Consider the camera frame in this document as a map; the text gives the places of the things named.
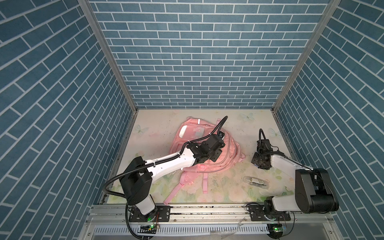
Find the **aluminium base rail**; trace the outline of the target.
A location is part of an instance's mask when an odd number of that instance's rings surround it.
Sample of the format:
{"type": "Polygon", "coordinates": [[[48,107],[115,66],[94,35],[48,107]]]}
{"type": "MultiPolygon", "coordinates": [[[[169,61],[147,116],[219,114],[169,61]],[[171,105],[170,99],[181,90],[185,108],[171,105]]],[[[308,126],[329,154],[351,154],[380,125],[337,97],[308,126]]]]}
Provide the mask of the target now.
{"type": "Polygon", "coordinates": [[[340,240],[331,214],[284,213],[269,220],[261,204],[170,204],[149,223],[126,223],[126,207],[93,205],[80,233],[81,240],[133,240],[144,227],[154,227],[153,240],[340,240]]]}

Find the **pink student backpack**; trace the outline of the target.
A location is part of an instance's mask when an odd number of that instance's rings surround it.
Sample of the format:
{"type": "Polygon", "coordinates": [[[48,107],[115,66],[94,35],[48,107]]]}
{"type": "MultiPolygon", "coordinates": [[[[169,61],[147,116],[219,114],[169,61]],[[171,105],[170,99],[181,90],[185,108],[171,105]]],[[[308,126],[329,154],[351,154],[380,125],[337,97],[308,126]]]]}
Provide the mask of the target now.
{"type": "Polygon", "coordinates": [[[236,163],[242,162],[246,156],[241,152],[240,145],[226,130],[222,130],[223,122],[217,120],[217,125],[196,118],[187,118],[179,127],[169,150],[170,154],[177,153],[186,144],[184,153],[191,150],[197,160],[191,167],[183,168],[178,185],[165,199],[167,205],[185,186],[191,185],[198,177],[203,177],[202,191],[209,192],[209,175],[229,170],[236,163]],[[211,149],[222,149],[218,160],[209,160],[211,149]]]}

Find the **clear plastic pencil case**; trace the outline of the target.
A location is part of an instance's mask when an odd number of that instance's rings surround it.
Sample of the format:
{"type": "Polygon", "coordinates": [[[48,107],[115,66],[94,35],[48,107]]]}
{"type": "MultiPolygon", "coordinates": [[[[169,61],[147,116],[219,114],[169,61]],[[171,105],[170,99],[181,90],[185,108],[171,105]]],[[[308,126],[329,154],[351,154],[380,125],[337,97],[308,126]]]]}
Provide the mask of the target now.
{"type": "Polygon", "coordinates": [[[261,189],[268,189],[269,185],[266,181],[261,180],[256,177],[250,177],[250,176],[245,176],[243,177],[243,181],[251,186],[258,187],[261,189]]]}

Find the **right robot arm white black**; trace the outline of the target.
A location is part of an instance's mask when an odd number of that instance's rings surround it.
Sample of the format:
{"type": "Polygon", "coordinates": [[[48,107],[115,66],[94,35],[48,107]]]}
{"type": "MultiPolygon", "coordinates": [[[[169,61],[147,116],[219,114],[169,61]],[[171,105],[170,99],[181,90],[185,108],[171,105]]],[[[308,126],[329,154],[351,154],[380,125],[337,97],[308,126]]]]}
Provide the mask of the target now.
{"type": "Polygon", "coordinates": [[[328,171],[307,167],[288,158],[281,151],[275,151],[262,129],[259,130],[257,150],[251,163],[262,170],[281,170],[295,181],[293,195],[266,198],[266,219],[273,221],[290,212],[326,214],[339,209],[339,201],[328,171]]]}

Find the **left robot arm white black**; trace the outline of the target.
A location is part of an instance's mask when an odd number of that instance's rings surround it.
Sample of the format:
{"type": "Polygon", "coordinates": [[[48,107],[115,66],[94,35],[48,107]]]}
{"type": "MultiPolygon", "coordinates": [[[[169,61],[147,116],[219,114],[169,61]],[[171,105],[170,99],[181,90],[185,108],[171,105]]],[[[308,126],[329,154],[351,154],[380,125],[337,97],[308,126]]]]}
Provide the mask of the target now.
{"type": "Polygon", "coordinates": [[[221,128],[227,119],[225,116],[208,135],[183,143],[181,150],[176,153],[146,161],[136,157],[122,174],[107,180],[103,192],[125,198],[127,207],[138,209],[145,222],[154,220],[158,208],[150,196],[152,183],[179,169],[203,164],[208,160],[215,162],[225,146],[225,134],[221,128]]]}

